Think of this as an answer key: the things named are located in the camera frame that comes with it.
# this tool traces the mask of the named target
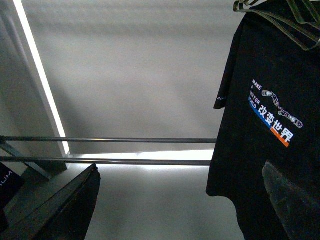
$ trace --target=chain graphic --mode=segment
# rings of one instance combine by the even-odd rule
[[[273,104],[279,109],[278,115],[286,117],[289,119],[294,125],[296,125],[299,129],[301,129],[304,124],[298,120],[296,117],[290,115],[287,111],[285,111],[282,107],[279,106],[279,99],[277,95],[272,91],[262,91],[263,97],[272,97]]]

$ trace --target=clothes hanger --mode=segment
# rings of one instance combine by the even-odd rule
[[[304,51],[310,51],[320,46],[320,37],[315,36],[313,33],[302,27],[302,25],[309,25],[320,31],[320,14],[317,12],[310,0],[286,0],[298,24],[282,16],[276,15],[272,12],[256,10],[252,8],[245,8],[252,7],[259,1],[260,0],[237,0],[233,5],[233,11],[237,13],[256,13],[260,15],[261,17],[275,25],[280,31],[282,31],[292,41],[299,45],[299,47],[301,47]],[[313,21],[305,20],[301,13],[301,9],[298,7],[296,1],[299,1],[300,8],[302,5],[307,9],[307,12],[309,12],[312,16]],[[287,28],[281,25],[280,22],[288,25],[289,27],[305,35],[307,38],[315,42],[315,44],[312,47],[306,46],[296,36],[294,36],[292,32],[290,32]]]

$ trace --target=gray ceiling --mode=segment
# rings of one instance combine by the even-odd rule
[[[23,0],[68,137],[216,138],[214,110],[243,17],[225,0]],[[212,144],[70,145],[73,154]]]

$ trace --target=clothing rack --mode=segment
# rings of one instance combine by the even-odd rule
[[[27,157],[8,142],[82,142],[82,143],[166,143],[166,144],[215,144],[216,138],[71,138],[71,137],[34,137],[0,136],[0,149],[11,156],[1,156],[0,162],[23,162],[47,179],[52,176],[37,165],[39,162],[70,164],[112,164],[112,165],[161,165],[161,166],[209,166],[210,160],[154,160],[154,159],[111,159],[72,157]]]

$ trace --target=fluorescent light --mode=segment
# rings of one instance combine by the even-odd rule
[[[83,159],[132,159],[132,160],[203,160],[210,161],[214,154],[213,149],[207,150],[182,150],[182,151],[149,151],[149,152],[128,152],[128,153],[99,153],[71,155],[72,158]],[[181,169],[202,169],[208,166],[176,166],[176,165],[117,165],[98,164],[99,168],[140,168],[148,171],[181,170]]]
[[[38,74],[40,76],[40,80],[41,80],[46,98],[49,102],[49,106],[52,111],[53,118],[54,118],[55,124],[58,129],[59,136],[61,138],[65,138],[66,137],[65,130],[62,125],[62,122],[61,122],[61,119],[60,119],[60,116],[58,113],[58,109],[57,109],[57,106],[56,106],[56,103],[54,100],[54,96],[52,95],[52,92],[51,92],[51,89],[49,86],[49,82],[48,82],[48,79],[46,76],[46,72],[45,72],[44,66],[42,64],[42,61],[41,61],[41,58],[40,58],[40,55],[39,55],[39,52],[37,49],[34,36],[31,32],[31,28],[30,28],[24,7],[22,5],[21,0],[13,0],[13,3],[15,5],[16,11],[18,13],[19,19],[22,24],[24,34],[25,34],[27,42],[29,44],[31,54],[32,54],[34,62],[35,62],[36,69],[37,69]],[[65,154],[67,155],[70,151],[69,145],[67,142],[63,142],[62,145],[63,145],[64,151],[65,151]]]

